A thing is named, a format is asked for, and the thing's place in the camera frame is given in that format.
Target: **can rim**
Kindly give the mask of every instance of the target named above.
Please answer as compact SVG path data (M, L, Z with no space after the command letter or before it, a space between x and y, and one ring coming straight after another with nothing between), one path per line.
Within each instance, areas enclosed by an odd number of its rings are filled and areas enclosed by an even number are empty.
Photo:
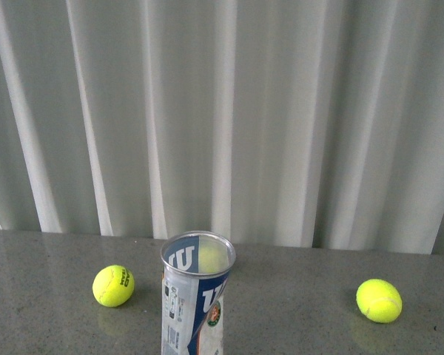
M214 272L214 273L189 272L189 271L183 271L183 270L179 270L178 268L175 268L173 265L169 264L164 259L164 253L166 252L168 247L172 243L174 243L176 240L187 238L187 237L197 237L197 236L201 236L201 235L205 235L207 237L214 238L214 239L218 240L219 242L225 244L225 246L227 247L227 250L229 251L229 265L225 269L220 270L218 272ZM184 276L196 277L198 279L205 279L205 278L213 278L213 277L217 277L217 276L221 276L223 274L226 274L233 267L233 265L235 263L235 259L236 259L236 254L235 254L235 248L232 245L232 243L230 243L230 241L228 239L226 239L225 237L222 237L220 234L213 233L211 231L187 231L182 234L175 235L174 237L171 237L168 240L166 240L160 249L160 258L163 261L163 264L165 265L165 267L167 267L171 271L174 271L177 274L181 274Z

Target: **wilson logo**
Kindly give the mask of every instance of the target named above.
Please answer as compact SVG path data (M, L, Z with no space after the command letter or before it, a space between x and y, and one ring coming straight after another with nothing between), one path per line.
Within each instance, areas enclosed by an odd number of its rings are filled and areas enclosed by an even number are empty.
M212 307L212 305L214 304L215 301L217 301L217 299L219 298L219 296L221 295L223 288L225 287L226 284L226 280L219 286L217 286L216 288L212 289L212 290L207 290L204 291L202 293L202 297L204 297L204 307L203 307L203 312L207 313L210 308Z
M194 250L194 246L188 246L184 249L178 250L169 256L169 264L182 271L188 270L192 265L192 252Z

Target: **curtain fold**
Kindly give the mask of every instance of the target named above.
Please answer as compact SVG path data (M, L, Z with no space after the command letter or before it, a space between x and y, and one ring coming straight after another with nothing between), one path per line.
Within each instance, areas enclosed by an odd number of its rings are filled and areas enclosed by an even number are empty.
M0 229L444 254L444 1L0 0Z

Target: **yellow tennis ball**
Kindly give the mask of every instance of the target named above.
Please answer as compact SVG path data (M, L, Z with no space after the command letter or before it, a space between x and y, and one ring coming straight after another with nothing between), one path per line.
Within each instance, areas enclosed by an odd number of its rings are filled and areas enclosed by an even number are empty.
M214 274L229 267L226 250L214 246L199 245L199 273Z
M377 323L390 323L401 313L403 302L400 293L385 280L365 281L357 290L357 304L360 311Z
M132 296L135 280L132 272L120 265L111 265L99 271L92 284L94 297L101 305L116 307Z

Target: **granite surface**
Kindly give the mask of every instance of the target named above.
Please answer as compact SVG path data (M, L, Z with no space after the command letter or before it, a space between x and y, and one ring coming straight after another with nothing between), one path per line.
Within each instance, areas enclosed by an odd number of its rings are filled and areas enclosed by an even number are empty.
M159 354L162 241L0 231L0 354ZM444 257L235 245L224 353L444 354ZM93 298L97 272L121 264L135 293ZM396 322L357 309L362 281L403 297Z

